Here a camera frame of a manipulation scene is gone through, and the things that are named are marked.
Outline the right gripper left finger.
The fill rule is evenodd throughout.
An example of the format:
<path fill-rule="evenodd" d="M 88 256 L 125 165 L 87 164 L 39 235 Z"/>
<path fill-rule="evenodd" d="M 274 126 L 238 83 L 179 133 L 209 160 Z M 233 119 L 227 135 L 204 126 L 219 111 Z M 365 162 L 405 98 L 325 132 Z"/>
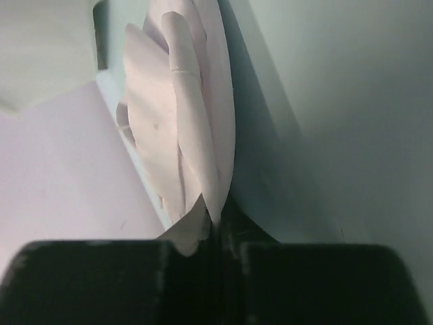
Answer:
<path fill-rule="evenodd" d="M 214 324 L 204 201 L 154 240 L 33 241 L 1 281 L 2 324 Z"/>

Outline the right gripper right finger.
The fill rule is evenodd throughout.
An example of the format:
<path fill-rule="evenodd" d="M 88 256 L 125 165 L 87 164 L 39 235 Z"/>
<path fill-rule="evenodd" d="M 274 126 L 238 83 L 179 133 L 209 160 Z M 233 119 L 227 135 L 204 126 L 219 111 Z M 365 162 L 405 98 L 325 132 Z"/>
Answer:
<path fill-rule="evenodd" d="M 224 324 L 425 324 L 397 253 L 369 244 L 283 244 L 234 199 L 220 225 Z"/>

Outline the white long sleeve shirt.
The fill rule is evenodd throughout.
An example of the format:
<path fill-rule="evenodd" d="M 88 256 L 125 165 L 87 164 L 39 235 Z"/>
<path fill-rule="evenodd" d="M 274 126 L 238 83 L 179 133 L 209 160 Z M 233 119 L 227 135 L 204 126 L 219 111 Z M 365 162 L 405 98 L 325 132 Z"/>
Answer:
<path fill-rule="evenodd" d="M 233 175 L 235 109 L 216 1 L 150 1 L 125 29 L 118 126 L 138 154 L 156 205 L 173 225 L 202 200 L 221 218 Z"/>

